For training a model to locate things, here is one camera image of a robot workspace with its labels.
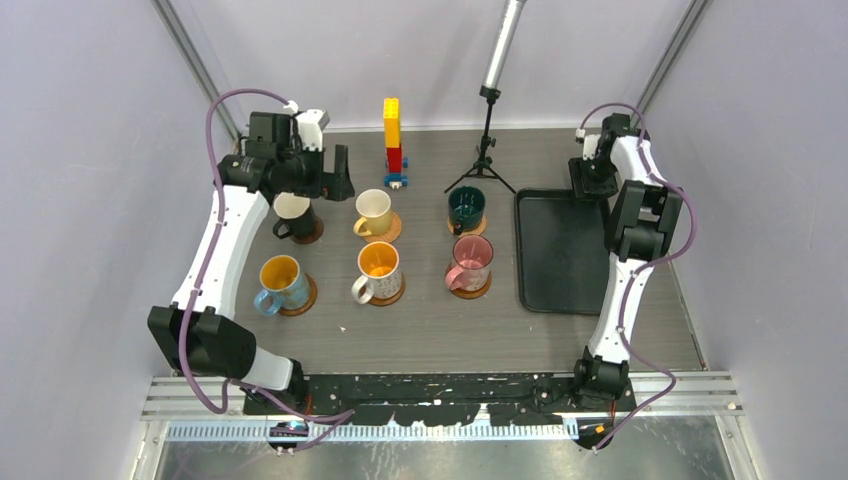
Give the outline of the yellow mug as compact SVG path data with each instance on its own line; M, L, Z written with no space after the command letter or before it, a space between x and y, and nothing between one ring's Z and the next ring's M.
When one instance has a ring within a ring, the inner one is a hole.
M355 201L359 215L353 226L353 233L360 237L378 236L388 232L392 217L391 198L381 189L368 189Z

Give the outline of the dark walnut coaster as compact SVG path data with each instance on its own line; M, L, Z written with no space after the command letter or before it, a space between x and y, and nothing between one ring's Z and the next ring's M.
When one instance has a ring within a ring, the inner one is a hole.
M311 234L304 236L292 235L291 240L300 245L307 245L316 242L321 238L324 232L324 222L320 217L316 218L314 229Z

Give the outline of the black mug white inside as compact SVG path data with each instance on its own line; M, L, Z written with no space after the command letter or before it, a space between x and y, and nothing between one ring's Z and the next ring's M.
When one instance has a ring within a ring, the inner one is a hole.
M277 238L293 238L304 242L318 231L318 217L309 198L281 193L275 198L272 207L278 217L272 227L272 233Z

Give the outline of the woven orange coaster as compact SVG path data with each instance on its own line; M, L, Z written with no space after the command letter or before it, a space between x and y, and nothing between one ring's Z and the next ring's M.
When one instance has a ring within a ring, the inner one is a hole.
M476 228L470 229L470 230L463 230L461 233L455 233L454 232L454 224L451 222L450 219L447 219L446 223L447 223L448 231L452 235L454 235L457 238L462 238L462 237L466 237L466 236L469 236L469 235L482 235L483 232L486 230L486 227L487 227L487 217L483 216L482 219L481 219L481 222L479 223L479 225Z
M402 233L402 220L397 212L392 213L391 222L389 224L389 229L381 234L381 235L368 235L364 236L363 240L368 243L373 242L387 242L392 243L397 240Z

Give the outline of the white floral mug orange inside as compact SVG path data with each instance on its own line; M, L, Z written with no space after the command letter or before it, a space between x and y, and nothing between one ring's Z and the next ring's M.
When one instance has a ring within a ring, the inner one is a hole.
M397 249L387 242L373 242L363 247L356 261L360 276L351 286L353 300L369 304L372 297L388 298L399 289L400 257Z

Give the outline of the black plastic tray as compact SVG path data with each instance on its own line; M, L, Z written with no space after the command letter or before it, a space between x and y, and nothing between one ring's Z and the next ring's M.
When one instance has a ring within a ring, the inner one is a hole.
M515 197L519 300L535 313L600 314L609 279L606 202L566 189L525 188Z

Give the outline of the blue mug orange inside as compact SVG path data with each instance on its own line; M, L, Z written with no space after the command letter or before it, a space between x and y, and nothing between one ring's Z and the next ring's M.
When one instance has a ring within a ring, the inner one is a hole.
M301 274L306 274L299 262L292 256L278 255L267 260L260 270L261 288L253 300L254 308L262 315L279 315L283 306L280 291L296 282Z

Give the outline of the brown ringed coaster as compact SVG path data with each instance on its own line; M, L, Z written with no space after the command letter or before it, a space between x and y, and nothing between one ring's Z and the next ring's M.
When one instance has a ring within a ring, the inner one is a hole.
M396 303L403 296L403 294L405 292L405 287L406 287L405 276L401 275L399 289L393 296L388 297L388 298L372 297L369 300L369 304L373 305L373 306L378 306L378 307L385 307L385 306L392 305L392 304Z
M315 280L309 274L301 274L297 281L280 291L283 306L278 314L286 317L299 316L309 311L315 304L318 289Z
M452 290L451 293L454 296L461 298L461 299L466 299L466 300L477 299L477 298L482 297L483 295L485 295L488 292L488 290L491 287L491 284L492 284L492 274L489 273L487 278L486 278L486 282L483 284L483 286L481 288L479 288L477 290L473 290L473 291L458 288L458 289Z

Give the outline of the brown ringed coaster front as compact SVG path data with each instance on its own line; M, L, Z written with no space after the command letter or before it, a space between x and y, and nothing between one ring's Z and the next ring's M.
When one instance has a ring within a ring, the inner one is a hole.
M396 303L403 296L403 294L405 292L405 287L406 287L405 276L401 275L399 289L393 296L388 297L388 298L372 297L369 300L369 304L373 305L373 306L378 306L378 307L385 307L385 306L392 305L392 304Z

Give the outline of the dark green mug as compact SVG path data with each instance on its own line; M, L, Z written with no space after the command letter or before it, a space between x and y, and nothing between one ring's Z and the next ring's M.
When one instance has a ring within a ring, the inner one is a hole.
M460 235L476 230L482 225L486 197L473 186L460 186L448 196L449 227L451 233Z

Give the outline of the pink mug maroon inside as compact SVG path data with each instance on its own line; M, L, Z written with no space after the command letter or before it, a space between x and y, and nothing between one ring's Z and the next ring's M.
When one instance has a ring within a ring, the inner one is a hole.
M490 279L490 264L494 248L480 235L459 238L452 249L451 264L444 283L452 292L476 294L484 289Z

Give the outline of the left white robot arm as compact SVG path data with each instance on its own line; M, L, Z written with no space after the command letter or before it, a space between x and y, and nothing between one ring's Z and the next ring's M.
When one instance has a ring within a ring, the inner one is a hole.
M347 146L336 146L332 170L324 168L329 122L321 109L254 112L243 153L211 157L212 205L198 251L170 303L152 307L147 318L172 368L266 390L284 414L305 405L302 367L259 347L235 322L236 295L254 237L279 195L336 202L354 196Z

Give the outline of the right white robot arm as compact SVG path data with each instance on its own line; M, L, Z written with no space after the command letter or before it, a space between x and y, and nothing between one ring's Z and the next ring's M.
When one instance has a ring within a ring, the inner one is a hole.
M570 385L575 406L591 411L613 405L628 389L628 346L641 296L668 254L683 200L656 172L648 135L629 115L613 113L599 133L578 129L575 137L583 147L569 162L575 197L615 201L604 226L609 278L599 323Z

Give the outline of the yellow red blue block tower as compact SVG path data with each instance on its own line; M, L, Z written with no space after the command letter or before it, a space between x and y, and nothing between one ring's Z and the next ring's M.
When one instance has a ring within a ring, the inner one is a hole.
M406 187L408 176L408 158L402 148L400 101L396 97L385 98L383 102L384 145L386 149L386 169L384 185L393 190Z

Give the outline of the aluminium front rail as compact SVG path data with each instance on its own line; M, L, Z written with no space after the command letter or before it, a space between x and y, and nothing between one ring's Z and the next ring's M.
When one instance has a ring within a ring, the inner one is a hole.
M516 402L505 404L439 400L412 406L377 403L357 407L345 423L335 419L307 421L281 410L251 414L247 396L228 389L228 409L214 414L175 378L155 378L142 409L144 421L161 421L176 441L235 441L321 439L324 442L576 440L582 434L606 432L610 420L621 422L631 409L624 402L616 411L556 410L535 413Z

